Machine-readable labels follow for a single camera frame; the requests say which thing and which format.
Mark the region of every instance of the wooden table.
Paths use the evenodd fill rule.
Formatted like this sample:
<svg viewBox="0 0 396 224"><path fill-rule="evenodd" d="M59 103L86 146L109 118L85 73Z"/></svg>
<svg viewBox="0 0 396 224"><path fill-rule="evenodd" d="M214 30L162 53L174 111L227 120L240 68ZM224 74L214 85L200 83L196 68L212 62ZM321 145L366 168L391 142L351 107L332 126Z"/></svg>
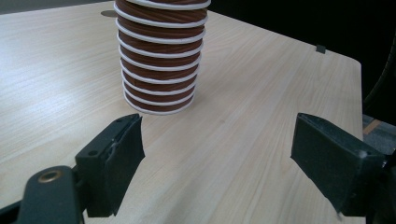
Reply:
<svg viewBox="0 0 396 224"><path fill-rule="evenodd" d="M0 207L75 155L123 98L113 2L0 16ZM298 112L361 138L361 66L343 55L209 12L196 97L143 116L147 157L119 214L87 223L338 223L290 158ZM363 223L342 217L345 223Z"/></svg>

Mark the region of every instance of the light wood grain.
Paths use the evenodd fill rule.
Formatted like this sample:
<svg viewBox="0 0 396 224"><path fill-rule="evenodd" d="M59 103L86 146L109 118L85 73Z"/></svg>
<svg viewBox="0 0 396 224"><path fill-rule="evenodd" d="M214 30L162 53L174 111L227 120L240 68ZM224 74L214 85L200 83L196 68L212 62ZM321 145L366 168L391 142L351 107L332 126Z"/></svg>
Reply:
<svg viewBox="0 0 396 224"><path fill-rule="evenodd" d="M367 127L363 129L363 134L369 134L372 130L374 130L378 125L381 124L381 120L374 119L371 121Z"/></svg>
<svg viewBox="0 0 396 224"><path fill-rule="evenodd" d="M0 16L0 207L34 173L73 166L122 96L113 2ZM193 104L143 116L147 157L116 217L87 223L363 223L338 220L290 158L298 112L361 138L361 66L209 12Z"/></svg>

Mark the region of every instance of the table surface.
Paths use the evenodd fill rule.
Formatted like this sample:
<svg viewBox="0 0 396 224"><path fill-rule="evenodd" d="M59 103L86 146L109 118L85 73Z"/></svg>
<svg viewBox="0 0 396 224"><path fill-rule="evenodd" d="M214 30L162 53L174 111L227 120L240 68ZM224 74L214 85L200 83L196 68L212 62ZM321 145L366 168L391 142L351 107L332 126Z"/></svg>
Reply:
<svg viewBox="0 0 396 224"><path fill-rule="evenodd" d="M75 155L124 100L113 2L0 16L0 207ZM363 223L339 217L290 158L295 119L361 139L361 65L208 12L192 105L143 116L142 160L116 217L87 223Z"/></svg>

